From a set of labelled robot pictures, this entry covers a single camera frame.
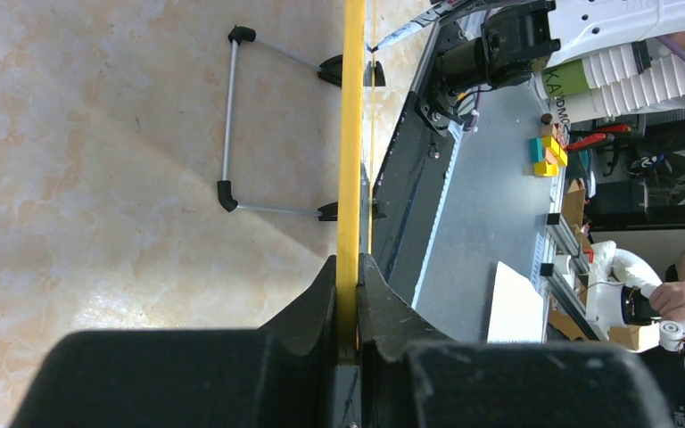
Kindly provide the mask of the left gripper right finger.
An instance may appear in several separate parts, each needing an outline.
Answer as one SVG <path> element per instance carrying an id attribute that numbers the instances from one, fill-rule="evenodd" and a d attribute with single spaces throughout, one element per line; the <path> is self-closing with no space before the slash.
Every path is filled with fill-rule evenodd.
<path id="1" fill-rule="evenodd" d="M 365 427 L 669 427 L 669 405 L 633 353 L 591 342 L 452 340 L 359 258 Z"/>

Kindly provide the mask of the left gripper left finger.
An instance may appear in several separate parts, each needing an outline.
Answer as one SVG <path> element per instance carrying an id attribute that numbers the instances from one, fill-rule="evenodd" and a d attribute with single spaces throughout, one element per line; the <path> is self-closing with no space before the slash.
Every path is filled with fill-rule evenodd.
<path id="1" fill-rule="evenodd" d="M 47 354 L 15 427 L 327 427 L 335 258 L 255 329 L 95 330 Z"/>

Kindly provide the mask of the whiteboard marker pen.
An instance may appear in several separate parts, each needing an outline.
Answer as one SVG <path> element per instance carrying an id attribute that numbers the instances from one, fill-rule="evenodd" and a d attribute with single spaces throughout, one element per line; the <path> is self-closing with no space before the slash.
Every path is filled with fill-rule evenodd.
<path id="1" fill-rule="evenodd" d="M 385 36 L 375 45 L 366 44 L 366 49 L 369 53 L 374 53 L 380 49 L 384 49 L 391 45 L 399 43 L 402 39 L 409 37 L 422 29 L 425 29 L 444 17 L 449 12 L 455 9 L 457 1 L 438 1 L 430 9 L 422 12 L 415 18 L 407 21 L 405 24 L 395 29 L 393 32 Z"/>

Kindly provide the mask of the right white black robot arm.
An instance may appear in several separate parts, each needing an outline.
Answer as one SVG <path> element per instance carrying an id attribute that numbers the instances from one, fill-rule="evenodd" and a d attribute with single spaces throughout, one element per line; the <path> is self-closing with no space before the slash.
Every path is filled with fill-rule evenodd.
<path id="1" fill-rule="evenodd" d="M 447 1 L 449 23 L 490 17 L 477 38 L 436 54 L 429 111 L 475 88 L 531 84 L 566 123 L 676 107 L 685 101 L 685 1 Z"/>

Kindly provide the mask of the coloured blocks on table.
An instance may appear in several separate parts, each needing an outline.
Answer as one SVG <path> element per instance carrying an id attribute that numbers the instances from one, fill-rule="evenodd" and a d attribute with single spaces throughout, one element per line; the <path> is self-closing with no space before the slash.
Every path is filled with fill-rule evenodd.
<path id="1" fill-rule="evenodd" d="M 568 165 L 569 130 L 552 113 L 542 114 L 540 120 L 539 135 L 529 140 L 533 174 L 557 177 Z"/>

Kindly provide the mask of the white paper sheet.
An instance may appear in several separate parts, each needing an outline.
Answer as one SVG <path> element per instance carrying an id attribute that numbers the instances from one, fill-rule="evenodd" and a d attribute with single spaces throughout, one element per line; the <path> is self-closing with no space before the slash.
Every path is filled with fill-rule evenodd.
<path id="1" fill-rule="evenodd" d="M 531 281 L 498 262 L 492 290 L 488 343 L 541 343 L 544 300 Z"/>

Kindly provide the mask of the yellow framed whiteboard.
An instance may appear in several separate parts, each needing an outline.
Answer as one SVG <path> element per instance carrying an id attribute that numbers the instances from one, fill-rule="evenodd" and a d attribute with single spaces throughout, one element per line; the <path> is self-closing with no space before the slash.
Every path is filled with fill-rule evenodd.
<path id="1" fill-rule="evenodd" d="M 375 7 L 374 1 L 347 1 L 344 5 L 335 265 L 335 347 L 340 366 L 356 365 L 358 356 L 364 76 L 366 44 L 372 36 L 370 13 Z"/>

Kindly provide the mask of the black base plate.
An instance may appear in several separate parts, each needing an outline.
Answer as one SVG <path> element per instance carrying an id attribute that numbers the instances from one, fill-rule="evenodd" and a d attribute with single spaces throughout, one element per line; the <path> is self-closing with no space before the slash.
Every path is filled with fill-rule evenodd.
<path id="1" fill-rule="evenodd" d="M 466 40 L 457 23 L 432 29 L 374 182 L 380 216 L 371 253 L 385 282 L 404 301 L 414 299 L 454 139 L 424 119 L 422 98 L 438 53 Z"/>

